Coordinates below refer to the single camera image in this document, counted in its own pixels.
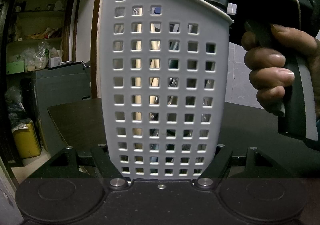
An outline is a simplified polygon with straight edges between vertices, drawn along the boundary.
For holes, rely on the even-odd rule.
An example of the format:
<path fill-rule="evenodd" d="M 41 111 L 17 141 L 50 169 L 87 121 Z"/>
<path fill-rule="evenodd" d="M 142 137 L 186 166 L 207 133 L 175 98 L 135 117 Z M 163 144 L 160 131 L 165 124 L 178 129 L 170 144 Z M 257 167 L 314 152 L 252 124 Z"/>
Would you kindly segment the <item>person's right hand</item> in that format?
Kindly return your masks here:
<path fill-rule="evenodd" d="M 304 31 L 276 24 L 271 26 L 271 32 L 283 45 L 282 51 L 306 61 L 312 80 L 316 118 L 319 120 L 319 40 Z M 245 65 L 251 70 L 249 81 L 257 89 L 257 101 L 266 111 L 274 114 L 285 95 L 285 88 L 293 84 L 294 73 L 284 68 L 285 55 L 261 46 L 253 32 L 244 33 L 241 42 L 246 50 Z"/>

